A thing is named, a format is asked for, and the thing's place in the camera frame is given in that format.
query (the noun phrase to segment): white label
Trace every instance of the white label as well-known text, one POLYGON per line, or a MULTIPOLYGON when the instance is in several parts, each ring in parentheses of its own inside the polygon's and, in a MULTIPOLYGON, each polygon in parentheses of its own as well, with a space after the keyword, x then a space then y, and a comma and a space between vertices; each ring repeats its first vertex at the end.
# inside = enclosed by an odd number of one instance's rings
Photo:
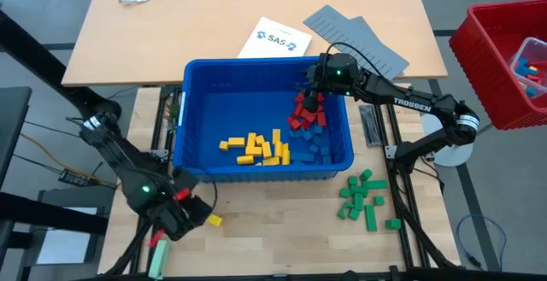
POLYGON ((89 119, 89 121, 91 121, 91 123, 92 123, 96 128, 101 127, 101 122, 99 122, 95 116, 92 116, 92 117, 89 119))
POLYGON ((180 96, 179 126, 182 125, 182 114, 185 112, 185 100, 186 92, 182 92, 182 95, 180 96))
POLYGON ((463 124, 463 125, 467 125, 467 126, 471 126, 472 128, 474 128, 475 131, 478 131, 479 130, 479 126, 474 124, 472 121, 470 120, 456 120, 456 123, 457 124, 463 124))
POLYGON ((460 119, 462 120, 470 120, 472 121, 476 126, 479 125, 479 120, 477 120, 475 117, 471 116, 471 115, 460 115, 460 119))

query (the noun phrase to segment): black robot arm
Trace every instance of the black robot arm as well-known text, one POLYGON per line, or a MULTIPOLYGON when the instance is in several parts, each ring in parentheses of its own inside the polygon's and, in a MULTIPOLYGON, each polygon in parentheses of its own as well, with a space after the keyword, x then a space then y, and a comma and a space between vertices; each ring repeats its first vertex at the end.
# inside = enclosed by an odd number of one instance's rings
POLYGON ((307 71, 309 88, 305 90, 304 107, 315 112, 317 92, 354 97, 374 105, 395 104, 435 115, 442 129, 416 142, 402 142, 385 147, 388 159, 402 174, 410 174, 420 156, 441 150, 446 145, 472 143, 479 128, 477 114, 448 94, 436 95, 394 85, 381 75, 359 68, 348 54, 321 54, 320 60, 307 71))
POLYGON ((95 114, 81 124, 79 134, 121 180, 127 205, 158 225, 171 240, 179 240, 211 214, 212 208, 191 193, 197 178, 184 170, 174 178, 165 175, 161 160, 139 151, 121 136, 113 114, 95 114))

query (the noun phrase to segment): red block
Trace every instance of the red block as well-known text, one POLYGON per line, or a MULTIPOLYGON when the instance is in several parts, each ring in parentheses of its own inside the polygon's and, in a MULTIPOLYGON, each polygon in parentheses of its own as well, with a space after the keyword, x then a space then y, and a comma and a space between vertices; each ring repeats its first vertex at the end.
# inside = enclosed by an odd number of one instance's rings
POLYGON ((317 125, 318 125, 318 126, 323 126, 323 127, 326 126, 326 117, 325 117, 325 113, 318 113, 318 114, 317 114, 317 125))
POLYGON ((298 122, 298 120, 292 120, 291 123, 289 123, 289 126, 291 126, 293 130, 297 130, 300 128, 300 122, 298 122))
POLYGON ((299 102, 299 103, 297 104, 297 108, 294 109, 294 115, 300 116, 303 109, 304 109, 304 106, 302 105, 301 102, 299 102))
POLYGON ((306 110, 305 108, 302 109, 302 112, 300 113, 300 116, 303 117, 304 119, 306 119, 308 117, 308 115, 310 115, 311 113, 306 110))
POLYGON ((294 99, 296 102, 303 102, 304 101, 304 94, 302 92, 298 93, 297 97, 294 99))
POLYGON ((314 123, 315 121, 315 114, 308 114, 305 118, 304 118, 306 121, 308 121, 309 123, 314 123))
POLYGON ((317 93, 317 102, 324 102, 325 98, 321 92, 317 93))
POLYGON ((307 120, 304 120, 302 121, 302 127, 307 131, 309 129, 309 127, 312 125, 313 123, 307 121, 307 120))

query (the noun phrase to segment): wooden table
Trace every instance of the wooden table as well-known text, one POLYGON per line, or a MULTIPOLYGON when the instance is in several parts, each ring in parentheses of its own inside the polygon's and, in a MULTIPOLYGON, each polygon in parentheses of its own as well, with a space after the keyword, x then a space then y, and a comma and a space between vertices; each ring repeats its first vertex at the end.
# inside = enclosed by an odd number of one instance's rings
POLYGON ((303 21, 326 4, 363 16, 410 63, 403 79, 447 77, 421 0, 92 0, 62 83, 178 84, 189 61, 236 57, 261 16, 311 34, 317 56, 328 43, 303 21))
MULTIPOLYGON (((150 148, 159 93, 157 88, 138 91, 128 139, 140 149, 150 148)), ((219 184, 215 212, 224 218, 223 226, 205 224, 173 243, 166 276, 386 272, 389 265, 404 270, 397 232, 384 226, 385 220, 395 217, 388 190, 371 190, 366 200, 385 197, 386 205, 375 209, 378 232, 367 232, 363 216, 358 221, 336 217, 344 202, 338 191, 347 185, 348 176, 370 168, 375 179, 387 178, 381 148, 368 148, 365 143, 358 104, 348 97, 346 106, 356 154, 350 169, 327 181, 219 184)), ((403 140, 423 137, 417 112, 399 107, 396 111, 403 140)), ((390 131, 387 118, 385 122, 390 131)), ((430 171, 420 161, 416 167, 430 171)), ((418 172, 411 178, 423 229, 450 261, 458 263, 437 180, 418 172)), ((195 192, 212 202, 210 184, 200 184, 195 192)), ((129 244, 137 219, 117 190, 99 272, 108 270, 129 244)), ((419 263, 414 236, 410 234, 409 239, 419 263)), ((143 248, 144 258, 147 252, 143 248)))

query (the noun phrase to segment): gray foam sheet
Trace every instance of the gray foam sheet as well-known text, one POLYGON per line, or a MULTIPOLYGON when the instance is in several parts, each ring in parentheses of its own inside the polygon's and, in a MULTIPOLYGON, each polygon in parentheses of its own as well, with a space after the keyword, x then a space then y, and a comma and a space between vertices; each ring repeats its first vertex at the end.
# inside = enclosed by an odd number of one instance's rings
MULTIPOLYGON (((396 52, 382 44, 362 17, 348 20, 333 7, 326 5, 304 21, 304 25, 319 34, 328 43, 345 42, 360 50, 389 80, 401 75, 409 65, 396 52)), ((359 65, 373 68, 353 49, 335 45, 338 50, 354 56, 359 65)))

